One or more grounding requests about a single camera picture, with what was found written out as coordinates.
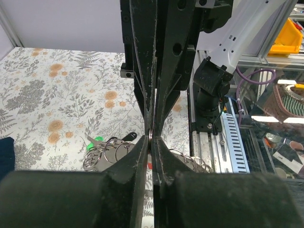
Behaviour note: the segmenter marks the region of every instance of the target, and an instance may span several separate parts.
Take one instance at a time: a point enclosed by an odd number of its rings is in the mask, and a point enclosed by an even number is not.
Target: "dark blue cloth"
[[[0,181],[15,170],[14,140],[11,137],[0,140]]]

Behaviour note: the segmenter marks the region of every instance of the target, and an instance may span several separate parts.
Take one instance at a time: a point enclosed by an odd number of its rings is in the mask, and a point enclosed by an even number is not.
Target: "floral tablecloth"
[[[123,61],[120,53],[16,47],[0,62],[0,136],[15,140],[16,170],[83,171],[85,133],[142,136],[133,80],[120,78]],[[169,148],[189,154],[186,93],[162,136]],[[146,189],[152,190],[151,170]],[[148,196],[142,227],[153,227]]]

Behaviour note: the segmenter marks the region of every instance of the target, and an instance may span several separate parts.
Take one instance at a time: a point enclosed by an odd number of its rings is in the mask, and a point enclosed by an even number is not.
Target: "green object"
[[[101,137],[101,136],[98,136],[98,137],[95,138],[95,140],[96,140],[96,141],[103,141],[104,138]],[[94,147],[94,144],[91,142],[90,144],[88,144],[88,145],[86,146],[86,150],[89,151],[92,147]]]

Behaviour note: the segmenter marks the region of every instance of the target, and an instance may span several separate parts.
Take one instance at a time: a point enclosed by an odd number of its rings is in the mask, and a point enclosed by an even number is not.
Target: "yellow bin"
[[[300,51],[303,35],[288,18],[277,36],[269,54],[297,54]]]

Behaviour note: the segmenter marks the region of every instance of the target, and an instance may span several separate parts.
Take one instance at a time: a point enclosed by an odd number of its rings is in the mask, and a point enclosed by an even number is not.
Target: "basket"
[[[304,137],[304,124],[283,123],[283,121],[288,117],[304,118],[304,116],[295,115],[285,108],[282,100],[282,97],[285,95],[283,85],[274,85],[273,90],[273,93],[264,103],[263,111],[266,115],[273,116],[274,118],[276,118],[279,123],[268,123],[268,126],[275,131],[285,132],[289,135]],[[303,89],[294,89],[293,91],[301,96],[304,96]]]
[[[271,47],[269,54],[298,54],[302,39],[302,33],[296,28],[294,22],[288,18],[277,36],[274,45]]]

